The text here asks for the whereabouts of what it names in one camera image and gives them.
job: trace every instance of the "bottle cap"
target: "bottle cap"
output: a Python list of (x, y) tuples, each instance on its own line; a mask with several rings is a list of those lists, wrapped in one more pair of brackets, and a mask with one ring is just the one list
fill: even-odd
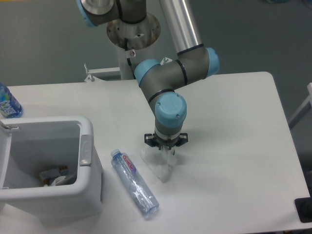
[(114, 155), (117, 153), (120, 153), (119, 149), (115, 149), (115, 150), (111, 151), (111, 156), (114, 157)]

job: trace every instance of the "screw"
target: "screw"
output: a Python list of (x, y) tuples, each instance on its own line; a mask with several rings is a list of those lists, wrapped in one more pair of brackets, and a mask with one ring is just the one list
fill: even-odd
[(89, 69), (87, 68), (87, 64), (86, 63), (84, 64), (84, 69), (86, 70), (86, 73), (89, 72)]

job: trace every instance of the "black object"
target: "black object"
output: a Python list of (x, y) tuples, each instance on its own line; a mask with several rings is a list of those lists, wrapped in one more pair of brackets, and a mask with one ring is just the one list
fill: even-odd
[(144, 135), (144, 142), (146, 144), (151, 147), (158, 147), (159, 149), (165, 145), (168, 146), (169, 150), (171, 150), (172, 147), (179, 147), (181, 145), (184, 145), (188, 141), (189, 139), (187, 133), (181, 133), (177, 138), (167, 140), (161, 139), (159, 136), (157, 136), (156, 133)]
[(297, 198), (294, 201), (302, 223), (312, 222), (312, 197)]

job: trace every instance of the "transparent object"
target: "transparent object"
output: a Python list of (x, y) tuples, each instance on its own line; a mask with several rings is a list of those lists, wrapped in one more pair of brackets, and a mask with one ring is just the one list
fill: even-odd
[(155, 196), (125, 153), (114, 150), (111, 152), (111, 155), (113, 157), (111, 164), (128, 193), (142, 214), (146, 217), (151, 217), (159, 207)]
[(146, 145), (141, 149), (140, 156), (162, 182), (170, 179), (177, 162), (175, 147), (169, 150), (167, 146), (162, 146), (159, 150), (158, 147)]

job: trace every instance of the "blue water bottle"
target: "blue water bottle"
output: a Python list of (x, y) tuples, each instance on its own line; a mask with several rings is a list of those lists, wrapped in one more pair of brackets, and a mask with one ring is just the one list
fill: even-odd
[(158, 209), (159, 203), (138, 173), (133, 162), (125, 153), (121, 153), (118, 149), (112, 151), (111, 156), (113, 157), (111, 161), (112, 166), (115, 168), (130, 196), (142, 214), (146, 217), (151, 217)]
[(5, 118), (18, 118), (23, 114), (22, 106), (2, 83), (0, 83), (0, 112)]

